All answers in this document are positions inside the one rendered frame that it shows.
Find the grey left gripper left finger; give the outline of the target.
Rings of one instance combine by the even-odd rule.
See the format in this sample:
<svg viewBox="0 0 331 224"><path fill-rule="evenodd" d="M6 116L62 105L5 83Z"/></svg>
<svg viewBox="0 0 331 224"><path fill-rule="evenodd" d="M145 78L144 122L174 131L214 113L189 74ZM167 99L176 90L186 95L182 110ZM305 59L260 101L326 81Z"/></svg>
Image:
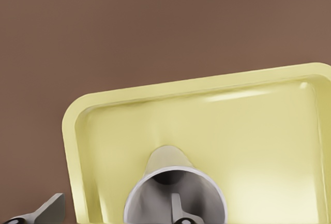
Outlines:
<svg viewBox="0 0 331 224"><path fill-rule="evenodd" d="M2 224L62 224L65 215L65 194L56 193L34 212L12 217Z"/></svg>

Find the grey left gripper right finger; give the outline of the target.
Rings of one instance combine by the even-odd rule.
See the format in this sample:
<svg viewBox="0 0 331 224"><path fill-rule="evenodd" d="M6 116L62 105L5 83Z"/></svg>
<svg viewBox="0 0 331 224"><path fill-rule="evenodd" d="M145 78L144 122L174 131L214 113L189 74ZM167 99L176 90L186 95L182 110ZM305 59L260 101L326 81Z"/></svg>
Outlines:
<svg viewBox="0 0 331 224"><path fill-rule="evenodd" d="M173 224L197 224L200 221L198 216L183 211L178 193L171 194L171 211Z"/></svg>

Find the white IKEA cup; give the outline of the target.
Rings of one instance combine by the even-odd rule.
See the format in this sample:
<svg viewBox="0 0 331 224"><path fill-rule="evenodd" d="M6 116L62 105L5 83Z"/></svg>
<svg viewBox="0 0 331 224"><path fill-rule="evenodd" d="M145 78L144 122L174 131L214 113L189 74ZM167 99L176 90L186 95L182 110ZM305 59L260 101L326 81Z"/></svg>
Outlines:
<svg viewBox="0 0 331 224"><path fill-rule="evenodd" d="M155 149L124 207L125 224L173 224L171 194L180 195L183 211L197 224L227 224L228 208L216 182L197 169L176 146Z"/></svg>

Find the pale yellow rectangular tray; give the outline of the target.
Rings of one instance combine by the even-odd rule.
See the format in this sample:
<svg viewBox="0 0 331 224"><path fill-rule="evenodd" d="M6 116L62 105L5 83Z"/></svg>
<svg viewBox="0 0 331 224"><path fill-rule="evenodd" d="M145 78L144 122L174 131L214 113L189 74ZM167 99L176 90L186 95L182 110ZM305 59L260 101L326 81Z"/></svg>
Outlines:
<svg viewBox="0 0 331 224"><path fill-rule="evenodd" d="M163 145L217 183L229 224L331 224L331 65L90 93L62 132L80 224L120 224Z"/></svg>

